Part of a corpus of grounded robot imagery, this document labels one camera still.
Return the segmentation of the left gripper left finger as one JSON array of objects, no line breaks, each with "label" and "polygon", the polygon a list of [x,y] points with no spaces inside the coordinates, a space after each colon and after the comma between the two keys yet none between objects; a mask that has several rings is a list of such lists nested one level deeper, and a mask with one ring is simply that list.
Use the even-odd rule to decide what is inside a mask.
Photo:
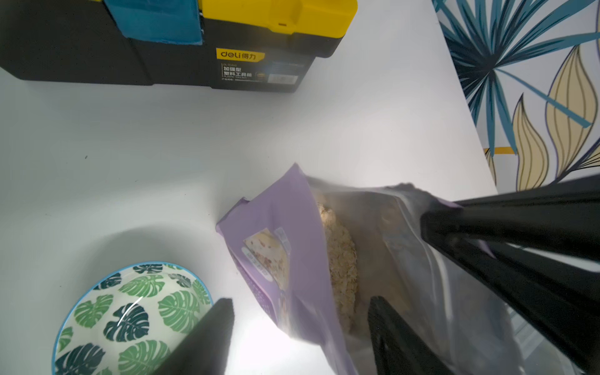
[{"label": "left gripper left finger", "polygon": [[154,375],[224,374],[233,328],[233,300],[221,298],[153,371]]}]

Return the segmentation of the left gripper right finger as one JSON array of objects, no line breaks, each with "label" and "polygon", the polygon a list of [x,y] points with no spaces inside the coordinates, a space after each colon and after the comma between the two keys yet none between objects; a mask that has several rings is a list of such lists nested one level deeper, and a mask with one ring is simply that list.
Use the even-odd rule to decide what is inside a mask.
[{"label": "left gripper right finger", "polygon": [[453,375],[385,298],[370,300],[368,324],[379,375]]}]

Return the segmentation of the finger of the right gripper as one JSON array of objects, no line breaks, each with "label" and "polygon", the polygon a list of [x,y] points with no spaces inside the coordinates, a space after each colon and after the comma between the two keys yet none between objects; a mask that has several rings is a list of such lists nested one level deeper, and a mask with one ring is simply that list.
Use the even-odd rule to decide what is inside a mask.
[{"label": "finger of the right gripper", "polygon": [[599,177],[523,192],[438,203],[421,219],[424,239],[506,242],[586,260],[599,258]]},{"label": "finger of the right gripper", "polygon": [[465,270],[586,373],[599,371],[599,274],[513,241],[426,231],[423,239]]}]

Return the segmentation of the purple oats bag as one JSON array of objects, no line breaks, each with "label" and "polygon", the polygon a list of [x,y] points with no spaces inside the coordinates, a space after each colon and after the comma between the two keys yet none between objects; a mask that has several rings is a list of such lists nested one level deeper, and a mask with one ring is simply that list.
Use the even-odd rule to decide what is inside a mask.
[{"label": "purple oats bag", "polygon": [[271,320],[319,345],[337,374],[374,374],[368,309],[391,305],[457,374],[575,374],[578,369],[501,298],[420,236],[436,199],[410,184],[358,189],[293,166],[217,224]]}]

